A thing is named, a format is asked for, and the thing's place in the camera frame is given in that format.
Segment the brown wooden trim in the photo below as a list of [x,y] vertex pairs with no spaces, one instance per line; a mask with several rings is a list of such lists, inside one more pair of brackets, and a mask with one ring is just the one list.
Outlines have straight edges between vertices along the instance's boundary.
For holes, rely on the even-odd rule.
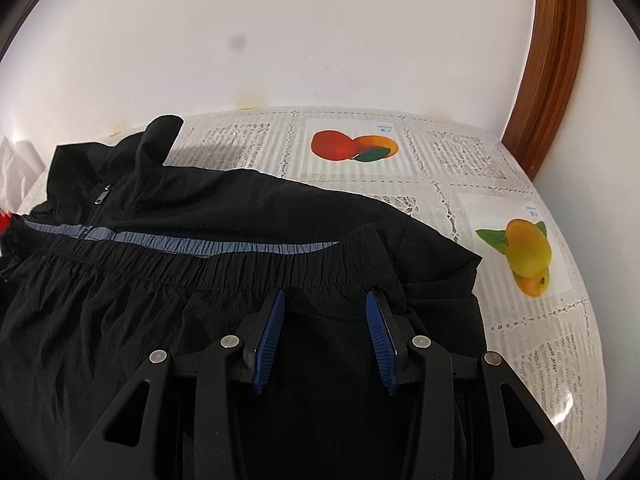
[[556,135],[574,87],[587,0],[536,0],[533,32],[503,144],[530,178]]

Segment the wall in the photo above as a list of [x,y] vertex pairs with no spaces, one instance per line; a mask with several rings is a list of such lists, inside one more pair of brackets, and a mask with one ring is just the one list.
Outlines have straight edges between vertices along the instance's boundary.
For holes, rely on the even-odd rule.
[[593,301],[607,375],[600,477],[640,430],[640,42],[611,0],[589,0],[580,72],[534,183]]
[[0,131],[95,139],[158,114],[392,108],[500,136],[533,0],[41,0],[0,62]]

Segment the zipper teeth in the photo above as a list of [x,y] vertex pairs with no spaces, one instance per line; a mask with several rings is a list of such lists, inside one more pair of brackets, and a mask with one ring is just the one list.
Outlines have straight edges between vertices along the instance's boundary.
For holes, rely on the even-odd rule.
[[91,216],[89,216],[89,219],[85,222],[84,229],[82,230],[82,232],[78,237],[79,240],[83,240],[84,238],[86,238],[86,236],[89,234],[89,231],[91,231],[91,229],[94,228],[95,218],[98,216],[98,213],[100,212],[100,209],[104,204],[104,199],[107,198],[107,195],[109,194],[110,191],[111,191],[111,184],[107,184],[104,187],[103,192],[101,192],[100,196],[95,200],[94,210],[92,211]]

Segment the blue gripper pad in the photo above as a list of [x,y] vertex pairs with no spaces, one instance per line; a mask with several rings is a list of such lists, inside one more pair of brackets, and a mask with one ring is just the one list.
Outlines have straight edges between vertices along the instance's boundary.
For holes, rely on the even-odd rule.
[[262,337],[255,349],[255,373],[251,386],[254,394],[260,395],[264,385],[269,380],[273,357],[276,353],[280,331],[284,322],[284,292],[278,291],[273,307],[269,313],[269,319],[264,326]]
[[396,376],[396,352],[391,343],[389,332],[386,329],[385,321],[378,306],[378,301],[373,292],[367,293],[366,300],[367,324],[373,349],[378,361],[378,370],[382,384],[389,390],[389,395],[395,395],[398,391],[398,377]]

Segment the black garment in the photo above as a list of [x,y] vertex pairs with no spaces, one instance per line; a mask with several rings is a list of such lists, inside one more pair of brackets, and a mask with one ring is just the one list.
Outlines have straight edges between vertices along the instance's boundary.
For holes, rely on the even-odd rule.
[[[149,352],[203,349],[277,286],[287,307],[274,368],[241,419],[251,478],[396,478],[407,406],[380,381],[365,294],[380,286],[416,332],[477,356],[479,257],[377,200],[164,167],[181,124],[159,118],[114,148],[58,148],[47,201],[12,221],[0,281],[8,427],[59,478]],[[97,228],[81,227],[89,220]]]

